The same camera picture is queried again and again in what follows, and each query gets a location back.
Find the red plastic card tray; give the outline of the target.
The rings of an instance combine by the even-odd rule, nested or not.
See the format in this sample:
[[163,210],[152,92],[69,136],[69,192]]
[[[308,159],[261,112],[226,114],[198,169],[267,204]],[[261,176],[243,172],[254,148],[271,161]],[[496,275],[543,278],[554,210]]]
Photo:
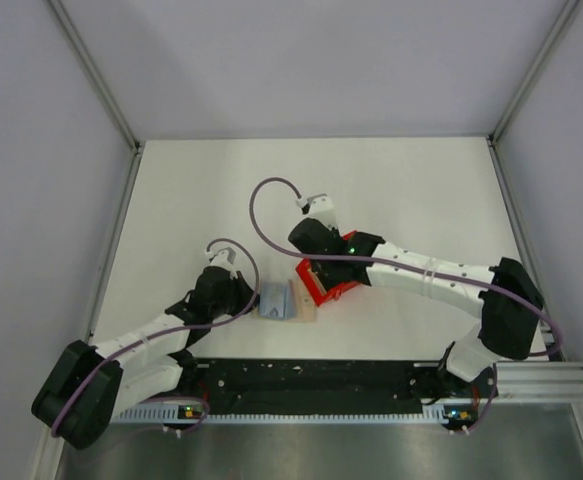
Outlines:
[[[352,236],[357,230],[352,230],[344,235],[339,234],[344,238],[348,239]],[[375,247],[378,245],[378,240],[371,235],[371,254],[373,253]],[[326,302],[337,300],[342,294],[345,292],[357,287],[358,283],[345,283],[336,286],[330,290],[325,290],[322,285],[320,284],[317,276],[311,271],[311,259],[304,257],[296,266],[295,270],[298,274],[301,282],[305,285],[306,289],[308,290],[309,294],[313,298],[313,301],[316,306],[321,306]]]

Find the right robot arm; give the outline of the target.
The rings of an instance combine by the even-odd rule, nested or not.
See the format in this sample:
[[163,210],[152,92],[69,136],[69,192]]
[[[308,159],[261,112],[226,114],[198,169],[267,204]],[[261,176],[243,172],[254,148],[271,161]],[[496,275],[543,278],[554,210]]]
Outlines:
[[495,266],[454,263],[400,249],[384,238],[353,232],[342,236],[315,219],[302,220],[289,234],[310,260],[325,287],[359,283],[417,294],[456,307],[478,323],[452,342],[437,380],[447,394],[469,389],[483,370],[500,360],[522,361],[532,353],[542,296],[523,265],[508,257]]

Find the light blue credit card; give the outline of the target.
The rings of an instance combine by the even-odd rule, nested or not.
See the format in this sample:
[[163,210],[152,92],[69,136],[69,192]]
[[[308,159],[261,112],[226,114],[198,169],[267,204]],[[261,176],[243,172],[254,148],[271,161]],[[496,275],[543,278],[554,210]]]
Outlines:
[[266,319],[284,320],[286,318],[287,285],[265,282],[262,285],[259,315]]

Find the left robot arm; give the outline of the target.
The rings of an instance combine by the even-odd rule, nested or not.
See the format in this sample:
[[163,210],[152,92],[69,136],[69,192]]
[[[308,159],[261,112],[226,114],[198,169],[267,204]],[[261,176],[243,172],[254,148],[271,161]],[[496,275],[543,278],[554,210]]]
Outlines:
[[70,343],[34,398],[32,415],[53,437],[83,450],[142,401],[168,391],[191,394],[198,374],[176,355],[250,312],[259,293],[239,271],[205,268],[193,289],[144,326],[95,345]]

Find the grey credit card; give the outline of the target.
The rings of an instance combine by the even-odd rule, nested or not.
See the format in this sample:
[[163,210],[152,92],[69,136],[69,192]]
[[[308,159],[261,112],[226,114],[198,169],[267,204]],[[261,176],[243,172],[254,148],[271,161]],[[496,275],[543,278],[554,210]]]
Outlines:
[[293,281],[289,280],[285,285],[284,294],[284,319],[290,320],[296,315],[296,300]]

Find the beige card holder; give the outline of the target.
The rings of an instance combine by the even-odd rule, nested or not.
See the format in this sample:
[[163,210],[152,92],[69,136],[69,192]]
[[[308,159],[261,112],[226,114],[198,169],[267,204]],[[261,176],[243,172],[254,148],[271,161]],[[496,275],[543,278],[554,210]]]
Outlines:
[[275,321],[275,322],[286,322],[286,323],[312,323],[315,321],[316,318],[316,305],[313,301],[313,298],[309,294],[308,290],[306,289],[305,285],[298,279],[294,279],[294,293],[295,293],[295,300],[296,300],[296,315],[294,318],[290,320],[273,320],[273,319],[266,319],[259,315],[259,306],[253,310],[250,314],[251,318],[259,319],[259,320],[268,320],[268,321]]

